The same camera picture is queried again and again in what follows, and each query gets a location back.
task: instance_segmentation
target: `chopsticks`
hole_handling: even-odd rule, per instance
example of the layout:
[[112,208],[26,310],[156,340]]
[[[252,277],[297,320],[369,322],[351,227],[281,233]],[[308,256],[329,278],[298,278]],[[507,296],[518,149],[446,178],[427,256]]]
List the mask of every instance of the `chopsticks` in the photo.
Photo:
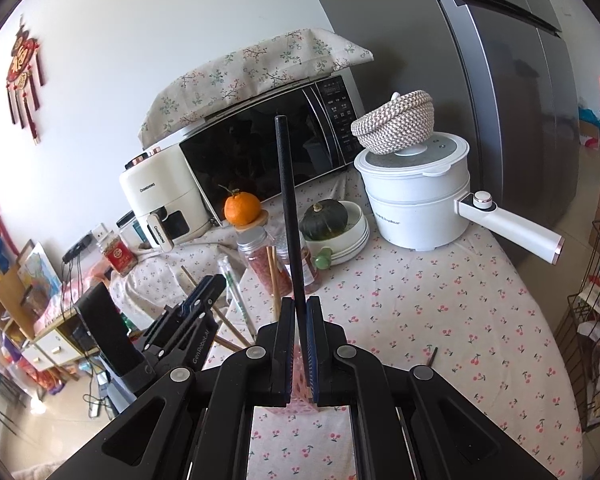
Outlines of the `chopsticks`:
[[267,247],[267,258],[269,259],[269,272],[271,273],[271,286],[273,289],[273,314],[274,320],[277,321],[280,319],[282,301],[280,300],[280,287],[278,285],[278,258],[275,247]]
[[[193,279],[193,276],[189,273],[189,271],[186,269],[186,267],[184,265],[180,266],[180,268],[182,269],[182,272],[185,273],[186,277],[189,279],[189,281],[191,282],[191,284],[193,286],[198,286],[198,284],[196,283],[196,280]],[[243,336],[240,331],[234,326],[233,323],[231,323],[231,321],[229,321],[226,316],[222,313],[222,311],[216,306],[216,304],[213,304],[211,306],[211,308],[214,310],[214,312],[216,314],[218,314],[218,317],[222,320],[222,322],[224,322],[225,325],[227,325],[227,328],[229,330],[231,330],[231,332],[234,333],[234,335],[240,340],[240,342],[245,345],[246,347],[252,346],[253,343],[249,343],[249,341],[247,341],[247,338],[245,338],[245,336]],[[226,339],[221,338],[220,336],[215,336],[214,337],[214,341],[216,341],[218,344],[224,346],[225,348],[228,348],[229,350],[233,350],[234,352],[239,352],[240,350],[242,350],[242,348],[240,348],[239,346],[231,343],[230,341],[227,341]]]
[[438,347],[436,346],[436,347],[433,349],[433,352],[431,353],[431,356],[429,357],[429,359],[427,359],[427,366],[428,366],[429,368],[431,368],[431,365],[433,364],[433,359],[435,359],[435,358],[436,358],[436,354],[437,354],[437,353],[438,353]]

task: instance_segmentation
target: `microwave control panel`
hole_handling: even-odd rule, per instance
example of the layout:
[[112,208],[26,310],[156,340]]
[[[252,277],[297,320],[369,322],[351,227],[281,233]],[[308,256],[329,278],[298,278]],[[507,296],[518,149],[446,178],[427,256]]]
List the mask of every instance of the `microwave control panel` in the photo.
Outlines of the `microwave control panel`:
[[356,136],[351,133],[351,123],[356,120],[356,113],[351,104],[347,88],[344,85],[342,76],[320,81],[317,83],[317,87],[340,144],[344,162],[349,164],[362,151],[362,146]]

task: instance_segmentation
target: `black handle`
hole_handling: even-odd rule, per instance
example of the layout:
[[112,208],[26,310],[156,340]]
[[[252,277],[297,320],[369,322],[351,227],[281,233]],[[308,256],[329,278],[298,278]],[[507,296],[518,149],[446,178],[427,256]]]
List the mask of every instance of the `black handle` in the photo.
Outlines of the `black handle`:
[[294,302],[298,316],[298,333],[302,348],[304,369],[309,369],[306,354],[306,300],[304,298],[304,277],[302,275],[302,257],[300,252],[300,236],[298,230],[298,213],[296,211],[296,191],[294,172],[291,163],[291,145],[289,127],[286,116],[278,115],[276,123],[276,143],[278,145],[278,164],[280,166],[280,189],[285,214],[286,246],[289,251],[289,267],[291,282],[294,286]]

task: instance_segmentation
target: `knitted basket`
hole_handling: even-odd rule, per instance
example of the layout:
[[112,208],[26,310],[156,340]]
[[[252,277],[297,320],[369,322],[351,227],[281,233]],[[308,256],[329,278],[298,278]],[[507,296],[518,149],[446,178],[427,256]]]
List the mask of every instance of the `knitted basket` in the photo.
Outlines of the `knitted basket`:
[[423,90],[392,98],[353,121],[351,132],[360,144],[376,155],[387,155],[419,144],[433,133],[432,101]]

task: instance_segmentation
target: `microwave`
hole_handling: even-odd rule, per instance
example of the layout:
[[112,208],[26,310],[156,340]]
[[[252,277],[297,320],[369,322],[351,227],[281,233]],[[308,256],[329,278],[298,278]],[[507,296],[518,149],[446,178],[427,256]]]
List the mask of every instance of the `microwave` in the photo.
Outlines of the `microwave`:
[[342,76],[276,89],[224,110],[180,143],[203,200],[218,224],[227,189],[261,202],[281,192],[274,117],[286,115],[296,186],[351,164],[362,146]]

